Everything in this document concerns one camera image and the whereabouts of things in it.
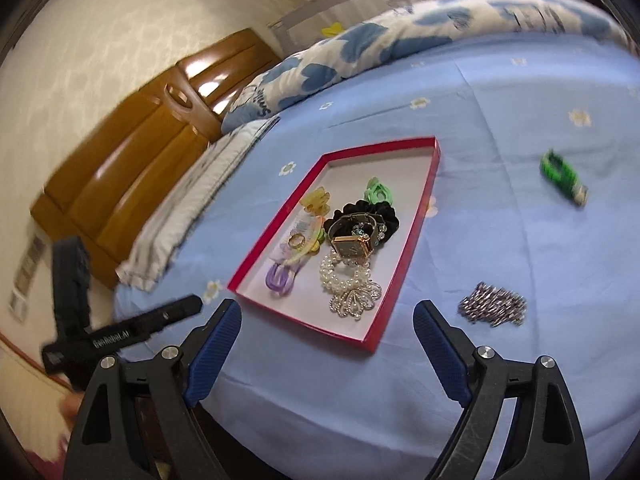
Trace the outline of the person's left hand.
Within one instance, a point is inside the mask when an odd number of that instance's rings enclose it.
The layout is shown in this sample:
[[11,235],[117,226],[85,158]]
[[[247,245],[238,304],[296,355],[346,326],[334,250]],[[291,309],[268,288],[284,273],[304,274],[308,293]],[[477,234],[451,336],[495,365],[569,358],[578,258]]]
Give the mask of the person's left hand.
[[69,434],[73,432],[84,396],[85,393],[74,391],[67,393],[66,396],[58,402],[58,410],[60,411],[62,419],[64,419]]

